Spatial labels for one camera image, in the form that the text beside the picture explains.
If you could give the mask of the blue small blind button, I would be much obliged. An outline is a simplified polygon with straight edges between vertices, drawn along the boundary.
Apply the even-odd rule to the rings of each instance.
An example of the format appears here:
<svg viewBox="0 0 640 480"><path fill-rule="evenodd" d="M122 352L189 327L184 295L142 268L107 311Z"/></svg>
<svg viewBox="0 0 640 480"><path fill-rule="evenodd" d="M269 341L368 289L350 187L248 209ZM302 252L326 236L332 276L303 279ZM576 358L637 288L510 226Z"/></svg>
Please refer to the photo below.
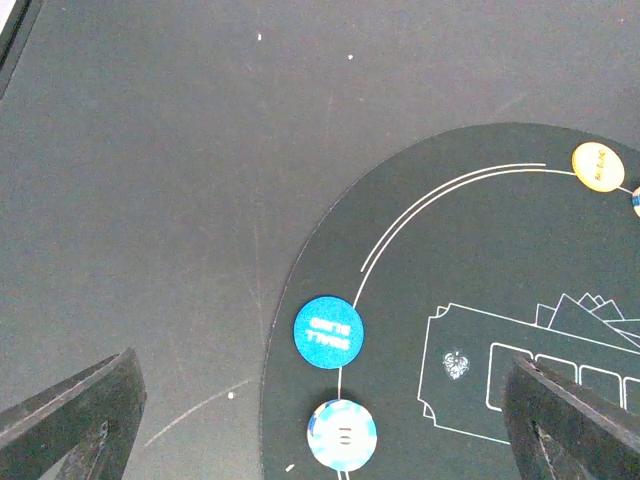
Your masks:
<svg viewBox="0 0 640 480"><path fill-rule="evenodd" d="M293 340L302 358L312 366L336 370L351 363L364 344L364 323L357 310L336 296L319 296L296 314Z"/></svg>

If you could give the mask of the white chip mat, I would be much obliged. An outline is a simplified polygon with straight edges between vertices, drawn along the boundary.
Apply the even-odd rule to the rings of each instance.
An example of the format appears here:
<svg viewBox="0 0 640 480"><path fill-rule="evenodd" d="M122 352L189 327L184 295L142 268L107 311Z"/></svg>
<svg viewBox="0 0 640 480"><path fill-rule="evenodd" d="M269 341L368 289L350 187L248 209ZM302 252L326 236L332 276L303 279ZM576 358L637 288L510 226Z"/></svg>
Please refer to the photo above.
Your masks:
<svg viewBox="0 0 640 480"><path fill-rule="evenodd" d="M632 207L634 213L640 217L640 187L637 187L632 193Z"/></svg>
<svg viewBox="0 0 640 480"><path fill-rule="evenodd" d="M371 413L347 399L333 399L318 406L306 435L313 457L338 472L362 468L373 456L378 440Z"/></svg>

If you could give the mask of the orange big blind button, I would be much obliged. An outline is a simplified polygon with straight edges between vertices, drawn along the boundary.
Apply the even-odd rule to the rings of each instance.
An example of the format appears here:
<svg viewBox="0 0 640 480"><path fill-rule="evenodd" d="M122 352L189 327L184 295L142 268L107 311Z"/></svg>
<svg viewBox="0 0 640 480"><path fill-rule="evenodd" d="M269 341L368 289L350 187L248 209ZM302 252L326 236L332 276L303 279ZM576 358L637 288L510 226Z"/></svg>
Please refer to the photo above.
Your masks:
<svg viewBox="0 0 640 480"><path fill-rule="evenodd" d="M599 142L577 146L571 155L571 165L585 186L600 193L616 190L625 178L625 167L618 154Z"/></svg>

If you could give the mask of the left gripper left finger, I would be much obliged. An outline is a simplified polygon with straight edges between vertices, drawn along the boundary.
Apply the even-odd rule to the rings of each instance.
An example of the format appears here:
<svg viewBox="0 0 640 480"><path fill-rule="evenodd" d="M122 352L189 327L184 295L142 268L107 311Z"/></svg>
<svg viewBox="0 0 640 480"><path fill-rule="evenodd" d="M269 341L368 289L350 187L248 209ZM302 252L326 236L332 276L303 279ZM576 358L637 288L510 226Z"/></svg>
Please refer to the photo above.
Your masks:
<svg viewBox="0 0 640 480"><path fill-rule="evenodd" d="M1 477L120 479L147 400L128 348L1 412Z"/></svg>

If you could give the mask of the white chip mat top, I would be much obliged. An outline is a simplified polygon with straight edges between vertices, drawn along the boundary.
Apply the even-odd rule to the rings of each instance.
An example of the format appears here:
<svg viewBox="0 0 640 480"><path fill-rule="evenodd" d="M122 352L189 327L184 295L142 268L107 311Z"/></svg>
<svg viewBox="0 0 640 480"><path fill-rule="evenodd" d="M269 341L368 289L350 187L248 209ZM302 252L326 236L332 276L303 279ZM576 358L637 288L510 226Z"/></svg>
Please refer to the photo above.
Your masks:
<svg viewBox="0 0 640 480"><path fill-rule="evenodd" d="M637 187L632 193L632 207L634 213L640 217L640 187Z"/></svg>

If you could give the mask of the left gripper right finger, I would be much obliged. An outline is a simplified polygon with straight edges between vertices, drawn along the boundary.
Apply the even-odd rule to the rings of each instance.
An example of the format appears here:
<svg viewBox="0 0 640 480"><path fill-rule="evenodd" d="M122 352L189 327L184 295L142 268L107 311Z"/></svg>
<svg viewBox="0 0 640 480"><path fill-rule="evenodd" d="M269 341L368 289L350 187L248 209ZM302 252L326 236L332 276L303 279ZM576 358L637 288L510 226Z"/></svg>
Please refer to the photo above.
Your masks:
<svg viewBox="0 0 640 480"><path fill-rule="evenodd" d="M516 355L503 418L523 479L637 479L639 417Z"/></svg>

